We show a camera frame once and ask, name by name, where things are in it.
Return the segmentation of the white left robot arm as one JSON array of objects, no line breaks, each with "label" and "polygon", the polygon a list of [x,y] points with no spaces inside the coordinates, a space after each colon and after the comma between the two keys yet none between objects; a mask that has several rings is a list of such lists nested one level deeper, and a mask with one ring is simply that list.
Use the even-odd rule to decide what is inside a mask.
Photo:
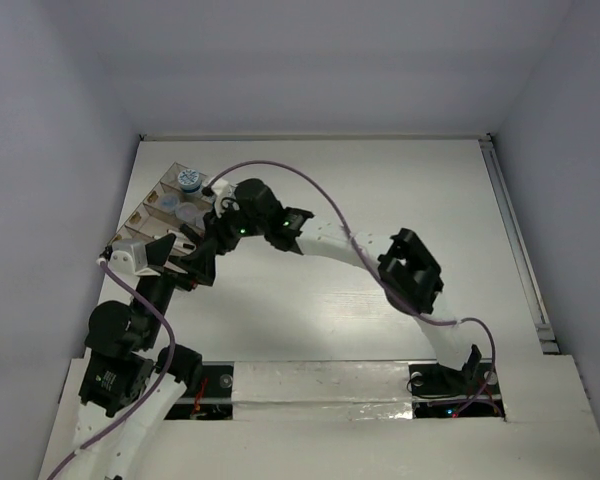
[{"label": "white left robot arm", "polygon": [[182,395],[203,387],[200,353],[178,344],[166,313],[177,290],[215,279],[215,246],[192,233],[108,245],[98,266],[130,294],[88,319],[90,352],[66,479],[132,479],[158,426]]}]

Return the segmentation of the clear jar of paper clips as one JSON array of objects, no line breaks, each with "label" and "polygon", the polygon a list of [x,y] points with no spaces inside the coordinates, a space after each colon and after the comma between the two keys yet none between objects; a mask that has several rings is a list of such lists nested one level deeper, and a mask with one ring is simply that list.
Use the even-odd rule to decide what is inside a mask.
[{"label": "clear jar of paper clips", "polygon": [[156,207],[170,215],[174,215],[177,207],[180,205],[180,198],[174,192],[167,192],[159,196],[156,201]]}]

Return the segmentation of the black-capped white marker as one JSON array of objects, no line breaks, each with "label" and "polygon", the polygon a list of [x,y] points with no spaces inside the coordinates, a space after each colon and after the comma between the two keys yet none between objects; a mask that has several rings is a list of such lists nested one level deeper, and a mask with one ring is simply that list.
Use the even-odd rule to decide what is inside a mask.
[{"label": "black-capped white marker", "polygon": [[184,241],[176,240],[174,243],[174,247],[181,250],[194,251],[196,246],[194,244],[190,244]]}]

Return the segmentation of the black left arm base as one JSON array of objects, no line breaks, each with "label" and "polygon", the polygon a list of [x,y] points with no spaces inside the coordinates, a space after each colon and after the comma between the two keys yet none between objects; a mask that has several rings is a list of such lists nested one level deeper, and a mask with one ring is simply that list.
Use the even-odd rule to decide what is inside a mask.
[{"label": "black left arm base", "polygon": [[166,420],[218,421],[233,418],[233,363],[206,363],[198,389],[186,392]]}]

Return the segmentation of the green-capped black highlighter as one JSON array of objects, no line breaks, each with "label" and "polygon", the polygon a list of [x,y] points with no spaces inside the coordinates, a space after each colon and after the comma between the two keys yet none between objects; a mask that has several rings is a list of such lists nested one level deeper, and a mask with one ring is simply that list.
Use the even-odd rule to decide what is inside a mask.
[{"label": "green-capped black highlighter", "polygon": [[198,233],[192,229],[189,225],[187,224],[182,224],[179,227],[179,231],[182,233],[182,235],[187,239],[187,241],[189,243],[192,244],[197,244],[200,242],[201,237],[198,235]]}]

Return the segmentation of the blue-lidded cleaning gel jar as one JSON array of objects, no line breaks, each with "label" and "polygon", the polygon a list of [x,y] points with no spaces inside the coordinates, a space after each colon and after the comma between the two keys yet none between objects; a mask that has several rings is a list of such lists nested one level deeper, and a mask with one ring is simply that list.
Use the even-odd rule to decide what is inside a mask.
[{"label": "blue-lidded cleaning gel jar", "polygon": [[199,171],[185,169],[178,173],[177,183],[185,195],[200,196],[203,188],[203,178]]}]

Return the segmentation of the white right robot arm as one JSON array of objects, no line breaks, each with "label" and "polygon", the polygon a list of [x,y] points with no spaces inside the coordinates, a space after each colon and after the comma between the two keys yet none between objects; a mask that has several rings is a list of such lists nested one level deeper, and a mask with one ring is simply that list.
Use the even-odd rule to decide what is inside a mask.
[{"label": "white right robot arm", "polygon": [[218,252],[234,250],[244,237],[259,236],[280,251],[364,269],[396,310],[415,319],[434,351],[435,379],[453,392],[476,381],[481,352],[445,298],[439,263],[413,231],[354,233],[342,223],[283,205],[255,178],[235,186],[219,179],[203,192],[214,199],[205,228],[215,237]]}]

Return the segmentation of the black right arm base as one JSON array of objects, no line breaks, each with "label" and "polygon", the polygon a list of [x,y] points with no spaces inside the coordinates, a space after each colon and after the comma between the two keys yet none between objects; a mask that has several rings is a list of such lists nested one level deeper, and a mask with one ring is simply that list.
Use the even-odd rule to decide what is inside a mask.
[{"label": "black right arm base", "polygon": [[415,419],[501,418],[505,407],[497,372],[481,362],[467,383],[453,383],[435,363],[409,366],[406,389],[411,394]]}]

